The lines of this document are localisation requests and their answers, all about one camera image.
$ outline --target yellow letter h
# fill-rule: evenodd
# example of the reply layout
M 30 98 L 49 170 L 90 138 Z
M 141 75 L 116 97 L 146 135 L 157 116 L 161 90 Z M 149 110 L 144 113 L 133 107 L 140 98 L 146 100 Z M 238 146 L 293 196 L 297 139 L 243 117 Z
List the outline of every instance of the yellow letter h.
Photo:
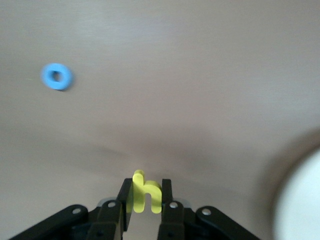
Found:
M 146 194 L 151 195 L 151 211 L 154 214 L 161 213 L 162 190 L 156 181 L 145 181 L 145 173 L 136 170 L 132 177 L 133 181 L 133 209 L 136 213 L 142 213 L 145 209 Z

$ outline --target white object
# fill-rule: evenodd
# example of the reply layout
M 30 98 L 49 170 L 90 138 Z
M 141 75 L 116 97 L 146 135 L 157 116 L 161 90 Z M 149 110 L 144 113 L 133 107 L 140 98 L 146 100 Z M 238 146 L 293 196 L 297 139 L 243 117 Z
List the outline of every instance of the white object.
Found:
M 276 240 L 320 239 L 320 150 L 291 175 L 275 206 Z

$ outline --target blue foam ring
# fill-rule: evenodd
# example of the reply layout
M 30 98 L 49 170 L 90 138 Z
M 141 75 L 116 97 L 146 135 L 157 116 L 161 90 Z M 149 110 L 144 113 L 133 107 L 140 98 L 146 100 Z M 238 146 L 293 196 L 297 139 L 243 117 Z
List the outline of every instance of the blue foam ring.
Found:
M 59 81 L 55 80 L 54 74 L 59 74 Z M 41 77 L 46 86 L 60 91 L 69 88 L 73 80 L 72 72 L 69 68 L 60 63 L 50 63 L 44 66 Z

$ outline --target beige table surface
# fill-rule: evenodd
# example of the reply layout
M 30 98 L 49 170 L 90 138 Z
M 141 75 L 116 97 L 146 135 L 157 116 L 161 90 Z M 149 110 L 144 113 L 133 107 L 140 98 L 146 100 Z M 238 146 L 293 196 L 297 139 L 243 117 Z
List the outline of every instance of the beige table surface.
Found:
M 172 179 L 271 240 L 280 176 L 320 143 L 318 0 L 0 2 L 0 239 L 124 178 Z M 61 63 L 68 91 L 40 72 Z M 132 215 L 125 240 L 157 238 Z

